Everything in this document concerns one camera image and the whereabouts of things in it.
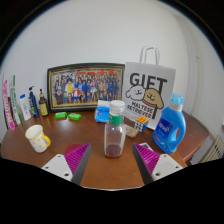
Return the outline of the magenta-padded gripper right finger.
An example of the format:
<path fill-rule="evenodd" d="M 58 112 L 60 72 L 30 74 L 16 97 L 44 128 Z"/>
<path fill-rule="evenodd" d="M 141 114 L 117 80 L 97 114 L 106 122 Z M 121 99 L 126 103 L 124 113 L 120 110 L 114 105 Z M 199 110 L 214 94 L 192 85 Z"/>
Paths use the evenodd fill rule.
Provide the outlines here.
<path fill-rule="evenodd" d="M 159 155 L 136 143 L 133 144 L 133 155 L 145 185 L 182 169 L 169 155 Z"/>

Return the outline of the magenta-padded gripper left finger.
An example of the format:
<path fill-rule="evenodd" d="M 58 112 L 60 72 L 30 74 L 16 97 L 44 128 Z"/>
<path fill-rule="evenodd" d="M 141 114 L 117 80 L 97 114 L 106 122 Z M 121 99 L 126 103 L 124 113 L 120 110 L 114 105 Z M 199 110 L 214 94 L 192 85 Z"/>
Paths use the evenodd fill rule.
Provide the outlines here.
<path fill-rule="evenodd" d="M 88 143 L 78 148 L 71 146 L 71 149 L 72 151 L 66 155 L 54 156 L 42 169 L 79 185 L 91 155 L 91 144 Z"/>

